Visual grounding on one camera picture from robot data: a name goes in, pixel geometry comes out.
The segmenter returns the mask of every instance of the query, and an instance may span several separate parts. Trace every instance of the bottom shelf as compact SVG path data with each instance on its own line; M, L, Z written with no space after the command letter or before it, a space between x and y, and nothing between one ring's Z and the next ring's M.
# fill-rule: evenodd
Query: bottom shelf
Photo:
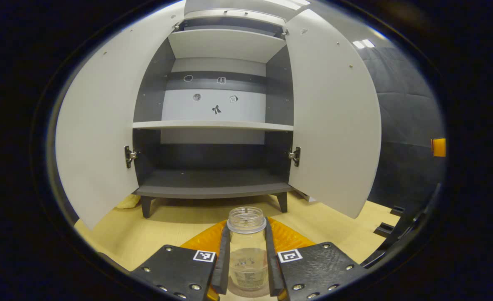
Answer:
M156 170L134 194L156 198L217 199L294 190L267 169Z

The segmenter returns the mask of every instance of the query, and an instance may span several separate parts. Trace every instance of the black wall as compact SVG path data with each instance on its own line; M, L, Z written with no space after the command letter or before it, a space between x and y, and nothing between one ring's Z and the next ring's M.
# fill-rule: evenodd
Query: black wall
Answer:
M406 223L426 206L442 181L445 158L432 156L430 139L445 137L434 93L411 61L395 48L363 48L382 118L379 165L368 200L405 208Z

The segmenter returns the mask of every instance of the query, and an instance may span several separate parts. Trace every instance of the orange object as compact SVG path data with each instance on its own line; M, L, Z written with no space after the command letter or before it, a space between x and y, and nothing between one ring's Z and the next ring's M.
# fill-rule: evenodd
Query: orange object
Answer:
M432 155L435 157L445 157L447 155L447 148L445 147L445 138L430 139L432 146Z
M192 250L211 251L219 255L220 240L222 238L222 229L226 225L226 220L212 225L208 229L200 232L190 240L187 240L180 247L190 248ZM269 225L273 231L274 250L276 252L293 250L295 248L312 246L315 243L308 240L297 231L287 227L277 220L269 217ZM278 299L285 297L285 291L278 296ZM218 301L219 294L210 286L208 297L213 301Z

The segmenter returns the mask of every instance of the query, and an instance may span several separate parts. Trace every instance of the bow sticker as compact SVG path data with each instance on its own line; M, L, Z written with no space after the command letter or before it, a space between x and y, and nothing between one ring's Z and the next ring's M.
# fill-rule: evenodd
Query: bow sticker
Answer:
M213 112L215 112L215 115L216 115L217 113L222 113L222 112L219 110L219 105L217 105L216 107L214 107L212 110L213 110Z

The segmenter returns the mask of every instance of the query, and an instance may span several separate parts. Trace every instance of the ceiling light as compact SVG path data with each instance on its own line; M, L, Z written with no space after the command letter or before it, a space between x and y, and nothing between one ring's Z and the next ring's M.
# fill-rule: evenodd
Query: ceiling light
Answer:
M356 41L356 42L352 42L352 43L353 43L353 44L354 44L354 46L356 46L358 49L365 48L365 46L364 46L362 43L358 42L358 41Z
M289 0L265 0L265 1L272 2L274 4L278 4L281 6L285 6L287 8L291 8L292 10L298 10L300 8L300 6L298 6L297 4L295 4Z
M361 40L361 42L363 42L363 44L365 44L365 46L368 46L369 48L375 47L370 40L365 39L365 40Z

